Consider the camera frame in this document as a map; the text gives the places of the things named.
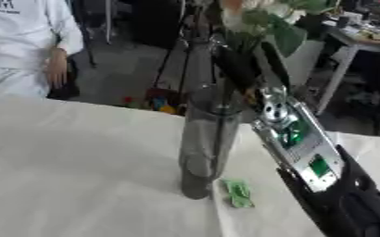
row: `robotic hand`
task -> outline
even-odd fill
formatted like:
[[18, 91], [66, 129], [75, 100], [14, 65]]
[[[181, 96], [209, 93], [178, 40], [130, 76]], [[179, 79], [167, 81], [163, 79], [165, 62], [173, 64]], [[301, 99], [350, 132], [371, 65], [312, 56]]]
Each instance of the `robotic hand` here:
[[326, 236], [380, 236], [380, 192], [371, 177], [335, 146], [305, 104], [287, 96], [289, 78], [275, 49], [263, 43], [266, 78], [256, 81], [248, 63], [218, 38], [210, 52], [215, 64], [259, 115], [252, 123], [299, 204]]

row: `white table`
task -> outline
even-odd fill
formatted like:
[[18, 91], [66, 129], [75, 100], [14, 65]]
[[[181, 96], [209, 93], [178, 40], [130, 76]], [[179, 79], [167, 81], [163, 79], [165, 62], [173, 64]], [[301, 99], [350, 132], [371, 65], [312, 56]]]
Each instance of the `white table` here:
[[328, 27], [328, 34], [336, 38], [341, 43], [347, 45], [348, 53], [341, 60], [340, 65], [337, 67], [327, 88], [325, 89], [323, 97], [318, 106], [317, 115], [321, 115], [327, 108], [331, 98], [333, 97], [338, 86], [340, 85], [340, 82], [343, 81], [343, 78], [346, 75], [346, 72], [348, 71], [348, 67], [353, 61], [355, 55], [360, 50], [380, 53], [380, 41], [373, 41], [360, 34], [350, 33], [348, 31], [340, 30], [333, 26]]
[[[155, 112], [0, 99], [0, 237], [322, 236], [248, 125], [224, 177], [247, 181], [257, 207], [230, 208], [218, 185], [213, 202], [184, 198], [183, 125]], [[380, 186], [380, 138], [333, 135]]]

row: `green leaf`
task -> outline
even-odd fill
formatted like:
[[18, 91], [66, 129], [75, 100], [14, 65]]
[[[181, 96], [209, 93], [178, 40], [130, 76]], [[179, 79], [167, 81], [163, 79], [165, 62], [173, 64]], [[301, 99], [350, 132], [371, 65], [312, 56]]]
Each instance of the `green leaf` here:
[[288, 24], [278, 16], [271, 14], [273, 36], [279, 51], [285, 57], [292, 55], [304, 42], [307, 32]]
[[245, 11], [242, 15], [242, 20], [247, 25], [260, 25], [261, 27], [268, 26], [268, 13], [264, 10], [253, 9]]
[[332, 9], [336, 1], [330, 0], [329, 4], [325, 0], [294, 0], [290, 3], [294, 9], [305, 10], [310, 14], [322, 14], [325, 11]]

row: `flower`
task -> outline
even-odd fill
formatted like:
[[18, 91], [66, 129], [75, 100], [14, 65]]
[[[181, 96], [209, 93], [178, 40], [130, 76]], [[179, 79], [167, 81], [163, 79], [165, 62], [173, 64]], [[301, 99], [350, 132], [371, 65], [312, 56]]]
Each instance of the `flower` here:
[[264, 31], [261, 26], [251, 26], [243, 22], [242, 15], [248, 10], [265, 10], [270, 14], [284, 19], [289, 24], [294, 24], [302, 16], [306, 15], [304, 10], [295, 10], [287, 4], [276, 2], [276, 0], [222, 0], [222, 8], [222, 21], [224, 26], [235, 32], [254, 31], [258, 33]]

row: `green paper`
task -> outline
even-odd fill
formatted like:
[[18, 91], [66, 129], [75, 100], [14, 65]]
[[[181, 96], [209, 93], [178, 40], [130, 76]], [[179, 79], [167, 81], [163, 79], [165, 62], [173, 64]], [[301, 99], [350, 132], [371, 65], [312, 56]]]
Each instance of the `green paper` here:
[[250, 200], [250, 190], [243, 181], [222, 180], [226, 186], [227, 193], [233, 207], [253, 207]]

